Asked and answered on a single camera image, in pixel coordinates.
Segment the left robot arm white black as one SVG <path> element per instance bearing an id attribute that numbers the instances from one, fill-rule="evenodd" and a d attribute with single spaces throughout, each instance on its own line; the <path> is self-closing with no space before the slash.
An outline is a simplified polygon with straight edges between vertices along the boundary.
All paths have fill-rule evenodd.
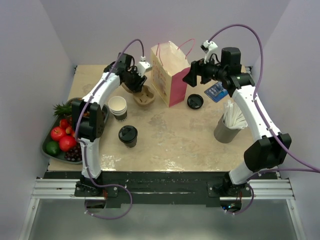
<path id="1" fill-rule="evenodd" d="M 99 196 L 104 184 L 97 180 L 102 172 L 99 160 L 100 137 L 105 129 L 103 107 L 108 97 L 121 85 L 130 93 L 140 93 L 147 80 L 147 73 L 152 65 L 143 55 L 140 61 L 131 65 L 134 57 L 119 53 L 118 59 L 103 70 L 103 74 L 93 89 L 80 100 L 71 104 L 72 126 L 75 139 L 80 143 L 82 154 L 82 172 L 84 178 L 92 178 L 86 184 L 86 191 L 92 196 Z"/>

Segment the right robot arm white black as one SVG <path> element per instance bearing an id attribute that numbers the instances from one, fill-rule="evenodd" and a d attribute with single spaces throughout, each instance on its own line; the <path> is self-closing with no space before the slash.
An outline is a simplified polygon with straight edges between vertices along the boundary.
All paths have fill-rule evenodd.
<path id="1" fill-rule="evenodd" d="M 276 127 L 264 107 L 256 108 L 260 99 L 254 95 L 256 87 L 252 77 L 242 72 L 241 52 L 237 47 L 223 48 L 218 63 L 213 60 L 217 51 L 213 42 L 206 42 L 201 49 L 205 57 L 191 63 L 183 81 L 191 87 L 197 85 L 197 77 L 201 77 L 201 84 L 211 80 L 221 82 L 243 113 L 254 140 L 244 152 L 244 161 L 225 174 L 223 192 L 233 197 L 241 190 L 240 185 L 258 171 L 281 165 L 287 155 L 283 148 L 290 147 L 292 139 Z"/>

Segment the dark paper coffee cup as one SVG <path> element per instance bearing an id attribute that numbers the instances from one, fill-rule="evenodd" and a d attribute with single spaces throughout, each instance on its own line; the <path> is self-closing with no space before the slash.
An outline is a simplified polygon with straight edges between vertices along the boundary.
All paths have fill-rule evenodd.
<path id="1" fill-rule="evenodd" d="M 120 141 L 128 148 L 133 148 L 137 144 L 137 137 L 120 138 Z"/>

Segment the cardboard cup carrier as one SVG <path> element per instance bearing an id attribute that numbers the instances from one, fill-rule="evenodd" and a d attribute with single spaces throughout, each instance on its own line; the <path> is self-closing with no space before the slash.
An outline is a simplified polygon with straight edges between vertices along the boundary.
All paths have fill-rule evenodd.
<path id="1" fill-rule="evenodd" d="M 132 95 L 134 102 L 140 107 L 148 107 L 155 101 L 155 94 L 148 85 L 143 85 L 140 92 L 131 91 L 124 83 L 121 86 Z"/>

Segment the black coffee cup lid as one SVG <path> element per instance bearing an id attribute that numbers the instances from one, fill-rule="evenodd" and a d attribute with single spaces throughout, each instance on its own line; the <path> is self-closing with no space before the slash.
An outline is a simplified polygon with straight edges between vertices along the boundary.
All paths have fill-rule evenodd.
<path id="1" fill-rule="evenodd" d="M 118 132 L 118 138 L 138 137 L 138 130 L 132 125 L 123 126 Z"/>

